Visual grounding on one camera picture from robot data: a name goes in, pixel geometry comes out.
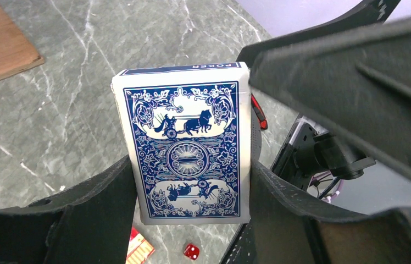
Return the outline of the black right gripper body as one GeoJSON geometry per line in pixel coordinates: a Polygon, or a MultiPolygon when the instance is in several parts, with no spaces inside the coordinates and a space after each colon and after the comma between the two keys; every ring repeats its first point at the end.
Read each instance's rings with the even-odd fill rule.
{"type": "Polygon", "coordinates": [[[331,201],[343,182],[361,177],[376,160],[345,142],[313,120],[299,116],[271,165],[271,171],[316,197],[331,201]]]}

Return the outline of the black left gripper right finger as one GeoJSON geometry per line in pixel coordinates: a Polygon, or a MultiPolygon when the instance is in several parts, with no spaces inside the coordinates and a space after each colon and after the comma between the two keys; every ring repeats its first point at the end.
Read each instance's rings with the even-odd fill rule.
{"type": "Polygon", "coordinates": [[[352,212],[252,161],[249,210],[222,263],[411,263],[411,207],[352,212]]]}

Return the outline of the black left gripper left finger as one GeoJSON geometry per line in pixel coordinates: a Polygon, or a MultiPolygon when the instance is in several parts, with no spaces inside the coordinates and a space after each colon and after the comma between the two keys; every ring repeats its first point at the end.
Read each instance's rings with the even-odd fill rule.
{"type": "Polygon", "coordinates": [[[0,209],[0,263],[124,263],[135,203],[123,157],[58,194],[0,209]]]}

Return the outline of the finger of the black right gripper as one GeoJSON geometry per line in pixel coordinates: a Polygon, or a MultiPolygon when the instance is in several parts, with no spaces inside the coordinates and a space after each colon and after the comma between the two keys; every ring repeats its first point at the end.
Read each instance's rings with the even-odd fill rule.
{"type": "Polygon", "coordinates": [[[236,61],[244,62],[250,68],[256,57],[262,52],[361,26],[383,23],[399,3],[400,0],[363,0],[341,16],[321,25],[247,45],[241,49],[236,61]]]}
{"type": "Polygon", "coordinates": [[[411,180],[411,18],[262,53],[249,82],[411,180]]]}

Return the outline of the blue playing card deck box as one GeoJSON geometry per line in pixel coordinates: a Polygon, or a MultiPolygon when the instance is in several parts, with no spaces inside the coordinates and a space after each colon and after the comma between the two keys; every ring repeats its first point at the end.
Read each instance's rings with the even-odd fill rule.
{"type": "Polygon", "coordinates": [[[113,76],[143,224],[249,222],[248,80],[244,62],[125,69],[113,76]]]}

